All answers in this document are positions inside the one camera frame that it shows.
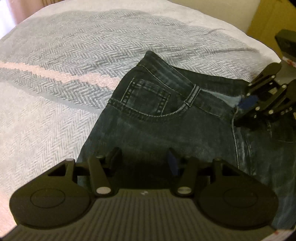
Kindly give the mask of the dark blue denim jeans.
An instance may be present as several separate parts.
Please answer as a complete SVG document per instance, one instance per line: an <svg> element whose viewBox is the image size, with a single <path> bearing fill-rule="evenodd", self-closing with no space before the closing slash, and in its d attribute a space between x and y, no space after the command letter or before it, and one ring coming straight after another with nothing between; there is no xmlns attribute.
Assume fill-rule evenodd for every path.
<svg viewBox="0 0 296 241"><path fill-rule="evenodd" d="M276 228L295 224L295 117L235 124L247 82L169 65L148 51L119 82L84 143L78 162L119 147L126 161L162 161L169 148L203 161L222 158L279 198Z"/></svg>

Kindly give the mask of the pink grey striped bedspread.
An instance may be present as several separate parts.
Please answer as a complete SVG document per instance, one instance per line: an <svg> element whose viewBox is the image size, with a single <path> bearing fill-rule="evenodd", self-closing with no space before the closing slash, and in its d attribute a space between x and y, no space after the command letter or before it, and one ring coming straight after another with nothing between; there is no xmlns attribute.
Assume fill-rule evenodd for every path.
<svg viewBox="0 0 296 241"><path fill-rule="evenodd" d="M1 235L12 193L77 158L121 78L146 51L173 66L252 80L279 61L222 20L170 1L62 1L1 39Z"/></svg>

